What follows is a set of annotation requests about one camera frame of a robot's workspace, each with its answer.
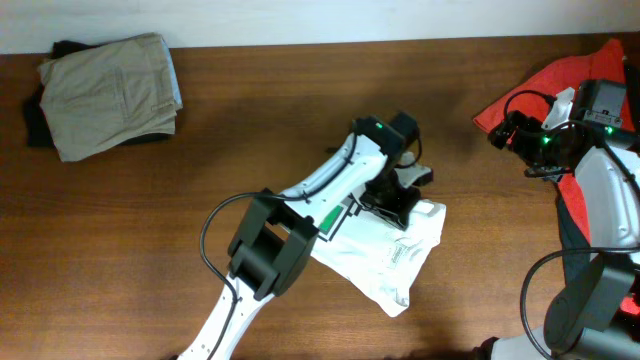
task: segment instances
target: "clothing pile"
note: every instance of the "clothing pile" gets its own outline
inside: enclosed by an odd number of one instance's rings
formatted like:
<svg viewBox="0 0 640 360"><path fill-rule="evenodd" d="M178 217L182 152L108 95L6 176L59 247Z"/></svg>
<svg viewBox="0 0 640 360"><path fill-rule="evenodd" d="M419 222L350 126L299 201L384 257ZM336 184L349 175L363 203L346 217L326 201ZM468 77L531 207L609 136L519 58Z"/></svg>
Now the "clothing pile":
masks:
<svg viewBox="0 0 640 360"><path fill-rule="evenodd" d="M175 134L182 98L169 48L149 33L101 46L55 43L42 86L23 107L29 146L78 161Z"/></svg>

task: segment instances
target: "wood grain surface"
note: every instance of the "wood grain surface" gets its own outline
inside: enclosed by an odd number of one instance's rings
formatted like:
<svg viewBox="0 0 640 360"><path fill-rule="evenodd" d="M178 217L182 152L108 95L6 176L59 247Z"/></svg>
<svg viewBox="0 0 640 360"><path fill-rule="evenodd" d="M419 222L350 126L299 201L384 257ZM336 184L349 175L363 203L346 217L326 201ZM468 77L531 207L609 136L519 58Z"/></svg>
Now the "wood grain surface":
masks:
<svg viewBox="0 0 640 360"><path fill-rule="evenodd" d="M118 147L78 163L25 146L21 102L42 55L0 57L0 358L164 359L195 338L222 284L197 236L229 195L289 187L340 145L352 119L419 119L423 195L447 205L442 242L389 318L311 261L241 340L242 359L399 358L469 350L522 333L526 271L559 248L552 185L494 149L471 122L552 60L608 35L172 50L184 109L170 141ZM618 35L640 58L640 36ZM247 202L209 232L213 261ZM560 263L534 279L540 325L563 285Z"/></svg>

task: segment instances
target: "red fabric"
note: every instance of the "red fabric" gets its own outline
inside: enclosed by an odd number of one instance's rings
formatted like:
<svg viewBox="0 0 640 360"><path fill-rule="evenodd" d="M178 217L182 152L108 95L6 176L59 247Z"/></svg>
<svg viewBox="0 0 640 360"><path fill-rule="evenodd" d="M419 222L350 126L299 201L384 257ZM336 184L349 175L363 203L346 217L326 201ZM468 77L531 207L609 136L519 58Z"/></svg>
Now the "red fabric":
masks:
<svg viewBox="0 0 640 360"><path fill-rule="evenodd" d="M612 39L600 51L587 56L572 56L553 62L541 72L534 75L524 84L513 89L493 105L485 109L473 119L474 123L488 133L503 120L504 104L515 92L525 89L541 91L545 94L556 95L568 87L578 91L580 83L587 79L607 79L625 83L624 50L620 41ZM509 111L519 110L527 116L533 116L544 121L549 111L548 105L533 95L521 95L509 105ZM622 127L633 131L629 104L625 100L622 107ZM578 225L587 240L590 241L587 209L582 191L573 176L567 175L558 184L558 189L567 204L571 217ZM625 301L623 310L632 314L640 314L640 308L633 301Z"/></svg>

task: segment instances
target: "black cable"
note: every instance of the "black cable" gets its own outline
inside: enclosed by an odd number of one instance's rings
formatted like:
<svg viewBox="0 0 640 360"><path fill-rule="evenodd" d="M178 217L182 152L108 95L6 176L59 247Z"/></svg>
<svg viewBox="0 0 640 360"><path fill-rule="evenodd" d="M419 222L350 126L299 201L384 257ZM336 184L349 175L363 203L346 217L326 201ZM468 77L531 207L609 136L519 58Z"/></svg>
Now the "black cable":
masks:
<svg viewBox="0 0 640 360"><path fill-rule="evenodd" d="M236 292L236 290L233 287L233 285L226 279L224 274L221 273L220 270L218 270L211 263L211 261L207 257L207 253L206 253L206 250L205 250L205 238L206 238L206 235L207 235L207 230L209 230L209 226L211 225L211 222L213 221L213 218L225 206L231 204L234 201L245 199L245 198L269 198L269 199L283 200L283 201L303 201L303 200L307 201L310 197L318 194L320 191L324 190L329 184L331 184L331 182L333 182L333 180L335 180L342 173L342 171L344 171L344 169L346 169L346 167L351 163L351 159L353 158L353 154L355 153L355 150L356 150L356 145L357 145L357 141L358 141L357 139L358 139L358 135L354 131L353 132L353 142L352 142L351 150L349 151L349 154L345 158L344 163L340 166L340 168L333 175L331 175L329 177L329 179L327 179L327 181L325 181L322 185L320 185L317 188L313 189L309 193L304 193L303 192L303 194L300 195L300 196L289 197L289 196L285 196L285 195L268 194L268 193L263 193L263 192L246 192L246 193L237 194L237 195L234 195L234 196L232 196L230 198L227 198L226 200L224 200L220 204L218 204L218 206L216 206L213 209L213 211L211 211L211 213L207 217L207 220L205 220L204 225L202 226L202 231L200 232L200 257L202 257L202 260L207 265L209 270L211 270L220 280L222 280L224 285L227 286L229 288L229 290L231 291L231 307L229 308L229 313L227 314L227 318L225 319L225 322L222 325L222 330L220 331L220 335L218 336L218 340L216 341L216 344L213 347L213 350L211 351L211 353L207 357L207 360L211 360L211 358L213 358L213 355L216 353L216 350L218 350L218 347L220 346L220 343L222 342L222 339L224 338L224 334L227 332L227 328L229 327L229 323L231 322L231 317L233 316L233 312L235 311L236 304L239 301L238 300L238 293Z"/></svg>
<svg viewBox="0 0 640 360"><path fill-rule="evenodd" d="M596 128L595 126L581 122L581 121L570 120L562 125L582 126L592 131L592 134L596 134L596 132L594 131L594 129ZM553 137L557 136L564 129L565 129L565 126L562 126L561 128L556 128L551 131L542 132L541 134L543 135L552 134L551 139L553 139ZM633 190L633 193L636 196L636 199L640 201L640 186L638 186L638 183L635 181L635 176L629 171L629 169L627 169L627 167L624 165L622 160L620 160L620 158L613 152L609 144L607 144L606 139L604 138L604 135L602 136L602 138L599 139L599 143L596 146L603 148L604 151L609 155L609 157L611 157L611 160L613 160L613 162L616 164L616 166L620 169L622 174L625 176L626 181L629 182L631 189ZM640 246L636 246L632 248L592 247L592 248L580 248L580 249L565 249L565 250L559 250L559 251L553 252L543 257L542 259L538 260L535 264L533 264L533 266L527 272L527 276L524 279L524 282L522 284L522 290L520 292L520 320L522 321L522 326L524 327L524 331L527 337L529 338L529 341L531 341L531 344L533 345L533 347L545 359L554 360L552 355L548 354L546 350L540 345L538 340L533 336L533 332L531 331L531 326L529 325L529 319L527 318L527 305L526 305L527 292L529 289L529 284L531 283L531 279L533 278L533 275L535 275L535 273L544 264L548 263L553 259L559 258L561 256L571 256L571 255L578 255L578 254L633 254L637 252L640 252Z"/></svg>
<svg viewBox="0 0 640 360"><path fill-rule="evenodd" d="M557 98L553 95L549 95L549 94L545 94L543 92L537 91L537 90L521 90L518 91L516 93L514 93L513 95L511 95L509 97L509 99L507 99L507 102L504 104L504 119L507 120L507 115L509 114L509 105L511 104L511 101L513 101L513 99L517 98L520 95L523 94L532 94L532 95L537 95L541 98L543 98L545 100L545 102L547 104L549 104L549 106L553 106L553 103L557 100Z"/></svg>
<svg viewBox="0 0 640 360"><path fill-rule="evenodd" d="M396 169L408 169L413 165L417 164L420 158L422 157L422 140L420 140L420 133L418 133L418 155L416 159L409 165L396 165Z"/></svg>

